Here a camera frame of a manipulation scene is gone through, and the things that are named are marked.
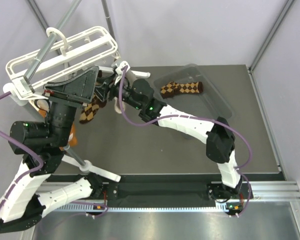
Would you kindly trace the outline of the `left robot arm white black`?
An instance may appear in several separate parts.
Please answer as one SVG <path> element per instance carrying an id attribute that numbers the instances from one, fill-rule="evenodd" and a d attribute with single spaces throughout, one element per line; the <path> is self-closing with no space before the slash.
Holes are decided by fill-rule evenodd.
<path id="1" fill-rule="evenodd" d="M 98 76 L 99 68 L 92 66 L 63 82 L 46 83 L 34 99 L 47 103 L 44 121 L 16 121 L 10 133 L 2 135 L 22 161 L 0 198 L 0 234 L 27 230 L 61 206 L 103 194 L 103 180 L 93 172 L 58 190 L 37 194 L 61 164 L 76 110 L 92 100 Z"/>

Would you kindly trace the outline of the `brown orange argyle sock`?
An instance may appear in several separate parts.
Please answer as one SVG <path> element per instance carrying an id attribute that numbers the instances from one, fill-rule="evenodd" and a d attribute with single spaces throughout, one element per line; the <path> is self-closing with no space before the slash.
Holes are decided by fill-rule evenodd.
<path id="1" fill-rule="evenodd" d="M 97 112 L 100 109 L 104 108 L 106 104 L 107 101 L 101 101 L 94 92 L 91 102 L 87 106 L 85 106 L 81 111 L 79 123 L 84 125 L 91 122 L 95 118 Z"/>
<path id="2" fill-rule="evenodd" d="M 201 94 L 203 91 L 204 86 L 200 81 L 191 83 L 176 83 L 171 81 L 161 87 L 160 95 L 163 99 L 167 99 L 183 94 Z"/>

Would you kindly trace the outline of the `white plastic clip hanger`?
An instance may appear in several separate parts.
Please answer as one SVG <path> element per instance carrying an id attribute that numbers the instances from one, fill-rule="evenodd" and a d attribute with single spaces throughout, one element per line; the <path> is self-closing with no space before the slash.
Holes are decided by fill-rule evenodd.
<path id="1" fill-rule="evenodd" d="M 29 83 L 36 93 L 42 94 L 38 90 L 42 89 L 49 82 L 63 82 L 67 77 L 77 73 L 79 70 L 85 70 L 107 57 L 111 56 L 116 60 L 120 58 L 117 42 L 102 26 L 93 26 L 70 37 L 65 37 L 60 30 L 49 27 L 46 29 L 46 34 L 49 37 L 56 34 L 61 38 L 47 52 L 60 50 L 61 54 L 47 60 L 40 60 L 43 50 L 37 49 L 10 60 L 6 64 L 5 70 L 11 83 L 13 79 L 18 77 L 26 79 L 27 71 L 25 69 L 16 70 L 22 64 L 38 63 L 38 68 L 34 70 L 35 74 L 45 73 L 50 69 L 62 67 L 61 70 L 53 74 L 44 78 L 41 77 L 34 83 Z"/>

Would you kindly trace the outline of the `orange sock with cream cuff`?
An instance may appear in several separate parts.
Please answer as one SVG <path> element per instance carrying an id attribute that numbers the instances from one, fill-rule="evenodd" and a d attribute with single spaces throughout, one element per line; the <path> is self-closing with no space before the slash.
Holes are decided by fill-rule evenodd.
<path id="1" fill-rule="evenodd" d="M 39 100 L 35 107 L 37 108 L 37 112 L 43 117 L 47 117 L 48 115 L 48 111 L 49 111 L 49 106 L 48 103 L 44 103 L 44 100 L 41 99 Z M 78 144 L 78 139 L 76 137 L 76 128 L 75 125 L 72 124 L 71 126 L 71 130 L 70 130 L 70 134 L 69 134 L 69 138 L 68 138 L 68 145 L 70 147 L 74 147 Z"/>

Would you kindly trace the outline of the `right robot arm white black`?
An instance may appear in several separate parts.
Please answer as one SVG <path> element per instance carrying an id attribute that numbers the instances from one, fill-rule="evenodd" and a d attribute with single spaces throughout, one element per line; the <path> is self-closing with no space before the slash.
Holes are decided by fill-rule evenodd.
<path id="1" fill-rule="evenodd" d="M 154 89 L 145 79 L 130 84 L 125 73 L 97 78 L 94 92 L 101 101 L 117 98 L 119 110 L 123 110 L 124 103 L 139 110 L 144 126 L 155 124 L 201 141 L 206 146 L 208 159 L 218 166 L 226 197 L 235 198 L 241 193 L 244 178 L 239 173 L 235 157 L 237 133 L 229 127 L 226 119 L 206 119 L 179 111 L 156 99 Z"/>

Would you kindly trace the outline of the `cream white ribbed sock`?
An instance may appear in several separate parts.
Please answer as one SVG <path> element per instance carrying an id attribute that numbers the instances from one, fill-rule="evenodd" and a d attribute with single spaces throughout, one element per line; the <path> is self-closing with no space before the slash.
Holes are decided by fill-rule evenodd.
<path id="1" fill-rule="evenodd" d="M 118 98 L 114 98 L 114 110 L 115 110 L 115 112 L 116 113 L 118 113 L 118 114 L 122 114 L 122 109 L 121 109 L 121 107 L 120 107 L 120 103 L 119 103 L 119 100 L 118 100 Z"/>

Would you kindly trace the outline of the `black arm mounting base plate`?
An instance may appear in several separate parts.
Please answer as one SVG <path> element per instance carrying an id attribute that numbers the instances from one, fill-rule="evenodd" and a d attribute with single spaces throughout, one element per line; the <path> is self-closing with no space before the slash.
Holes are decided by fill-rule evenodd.
<path id="1" fill-rule="evenodd" d="M 104 199 L 112 208 L 212 207 L 215 200 L 243 200 L 249 196 L 244 183 L 230 195 L 218 182 L 115 182 L 104 187 Z"/>

